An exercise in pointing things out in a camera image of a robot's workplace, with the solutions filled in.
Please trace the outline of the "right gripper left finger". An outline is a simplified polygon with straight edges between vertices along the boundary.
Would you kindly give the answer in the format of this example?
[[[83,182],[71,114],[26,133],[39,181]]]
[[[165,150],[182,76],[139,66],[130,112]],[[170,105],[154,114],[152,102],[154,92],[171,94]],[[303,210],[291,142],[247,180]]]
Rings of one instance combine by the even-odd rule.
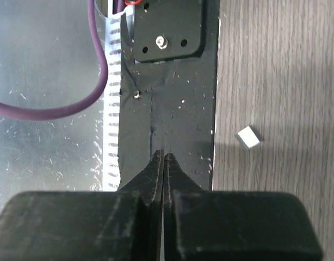
[[[160,260],[164,152],[153,157],[117,195],[116,259]]]

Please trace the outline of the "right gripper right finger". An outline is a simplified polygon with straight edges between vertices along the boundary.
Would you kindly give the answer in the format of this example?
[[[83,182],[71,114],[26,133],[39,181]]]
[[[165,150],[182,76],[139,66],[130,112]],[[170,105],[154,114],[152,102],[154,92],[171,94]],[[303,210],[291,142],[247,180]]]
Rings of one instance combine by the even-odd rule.
[[[172,192],[200,192],[196,184],[180,167],[175,156],[168,153],[164,158],[162,192],[162,255],[163,260],[176,260],[175,229]]]

